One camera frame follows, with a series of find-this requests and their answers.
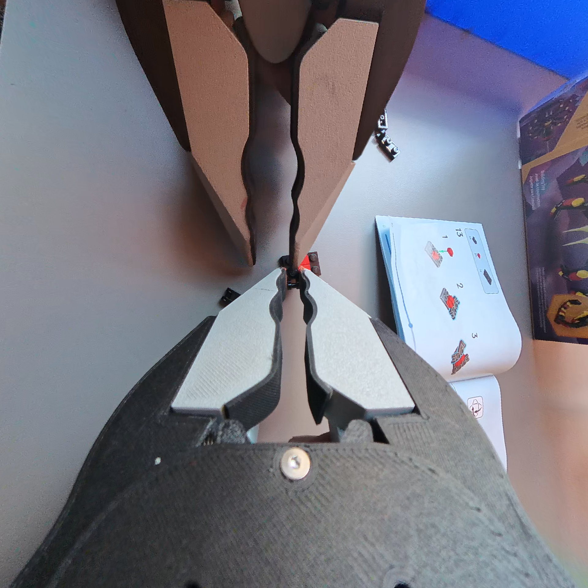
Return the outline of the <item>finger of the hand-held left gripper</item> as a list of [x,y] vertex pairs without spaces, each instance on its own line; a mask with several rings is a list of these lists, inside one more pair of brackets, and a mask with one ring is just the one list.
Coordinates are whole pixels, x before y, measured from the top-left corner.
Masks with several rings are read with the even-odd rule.
[[164,1],[194,165],[229,236],[249,265],[242,156],[249,139],[249,69],[235,34],[204,1]]
[[290,261],[301,264],[355,166],[353,152],[376,22],[339,18],[305,47],[293,85],[291,137],[298,158],[292,189]]

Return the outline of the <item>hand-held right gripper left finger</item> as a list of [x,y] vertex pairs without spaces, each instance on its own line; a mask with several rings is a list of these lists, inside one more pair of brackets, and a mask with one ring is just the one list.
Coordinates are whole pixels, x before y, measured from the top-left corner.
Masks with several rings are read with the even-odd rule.
[[176,413],[233,419],[250,430],[281,394],[286,272],[276,269],[221,310],[171,403]]

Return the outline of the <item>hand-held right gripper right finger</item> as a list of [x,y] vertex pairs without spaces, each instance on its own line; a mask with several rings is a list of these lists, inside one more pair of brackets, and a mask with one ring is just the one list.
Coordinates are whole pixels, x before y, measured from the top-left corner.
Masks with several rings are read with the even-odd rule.
[[415,403],[371,317],[309,270],[300,271],[299,288],[314,420],[327,418],[332,438],[340,440],[353,420],[412,413]]

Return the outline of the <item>lego instruction booklet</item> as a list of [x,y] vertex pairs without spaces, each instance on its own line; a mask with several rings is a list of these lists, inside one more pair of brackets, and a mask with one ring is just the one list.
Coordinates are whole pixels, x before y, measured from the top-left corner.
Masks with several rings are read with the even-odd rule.
[[375,217],[398,334],[446,379],[506,467],[496,375],[522,339],[481,224]]

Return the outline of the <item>dark purple lego box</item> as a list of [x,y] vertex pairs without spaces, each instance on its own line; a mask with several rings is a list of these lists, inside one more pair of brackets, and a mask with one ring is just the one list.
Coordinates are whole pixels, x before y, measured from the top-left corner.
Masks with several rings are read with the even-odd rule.
[[587,77],[518,128],[533,338],[587,344]]

